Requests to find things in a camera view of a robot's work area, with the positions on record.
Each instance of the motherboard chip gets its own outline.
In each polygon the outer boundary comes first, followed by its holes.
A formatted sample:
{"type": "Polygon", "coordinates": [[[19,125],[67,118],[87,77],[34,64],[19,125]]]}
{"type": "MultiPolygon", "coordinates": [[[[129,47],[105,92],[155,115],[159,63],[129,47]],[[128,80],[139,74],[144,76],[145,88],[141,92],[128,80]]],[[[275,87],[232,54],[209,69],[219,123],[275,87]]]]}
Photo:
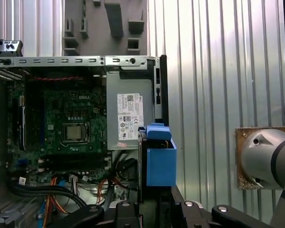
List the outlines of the motherboard chip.
{"type": "Polygon", "coordinates": [[[89,143],[90,142],[90,123],[63,123],[64,143],[89,143]]]}
{"type": "Polygon", "coordinates": [[[81,140],[81,126],[66,126],[66,139],[81,140]]]}

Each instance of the metal sheet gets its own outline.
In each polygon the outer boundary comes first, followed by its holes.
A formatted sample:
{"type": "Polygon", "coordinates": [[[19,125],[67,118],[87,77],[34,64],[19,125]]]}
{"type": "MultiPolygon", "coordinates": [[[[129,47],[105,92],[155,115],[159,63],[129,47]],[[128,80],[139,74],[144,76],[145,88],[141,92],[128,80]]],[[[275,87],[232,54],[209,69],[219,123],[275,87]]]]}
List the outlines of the metal sheet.
{"type": "Polygon", "coordinates": [[[0,0],[0,38],[22,40],[23,55],[61,56],[64,0],[0,0]]]}
{"type": "Polygon", "coordinates": [[[235,128],[285,124],[282,0],[149,0],[149,55],[168,56],[178,186],[206,209],[269,222],[280,191],[237,187],[235,128]]]}

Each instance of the motherboard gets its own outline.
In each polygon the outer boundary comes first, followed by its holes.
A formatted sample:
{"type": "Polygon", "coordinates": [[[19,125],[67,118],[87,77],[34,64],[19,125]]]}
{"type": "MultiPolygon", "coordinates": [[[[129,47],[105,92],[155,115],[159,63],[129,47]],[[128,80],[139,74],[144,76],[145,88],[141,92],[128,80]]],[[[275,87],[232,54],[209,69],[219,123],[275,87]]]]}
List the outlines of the motherboard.
{"type": "Polygon", "coordinates": [[[111,168],[104,86],[57,89],[12,82],[8,110],[6,167],[12,176],[39,183],[75,173],[93,181],[111,168]]]}

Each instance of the black ram slot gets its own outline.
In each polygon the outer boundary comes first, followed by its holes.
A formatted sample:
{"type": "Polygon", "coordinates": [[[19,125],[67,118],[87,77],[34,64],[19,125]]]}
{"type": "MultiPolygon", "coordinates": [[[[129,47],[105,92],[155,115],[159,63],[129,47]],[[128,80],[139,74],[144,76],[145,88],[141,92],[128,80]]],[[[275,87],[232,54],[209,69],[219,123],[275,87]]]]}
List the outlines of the black ram slot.
{"type": "Polygon", "coordinates": [[[19,107],[19,149],[25,151],[25,106],[19,107]]]}
{"type": "Polygon", "coordinates": [[[44,163],[39,164],[39,168],[45,168],[51,171],[64,170],[86,170],[103,168],[106,162],[102,154],[79,153],[79,154],[48,154],[41,159],[44,163]]]}
{"type": "Polygon", "coordinates": [[[14,98],[12,100],[12,134],[14,144],[18,142],[18,128],[19,128],[19,100],[14,98]]]}

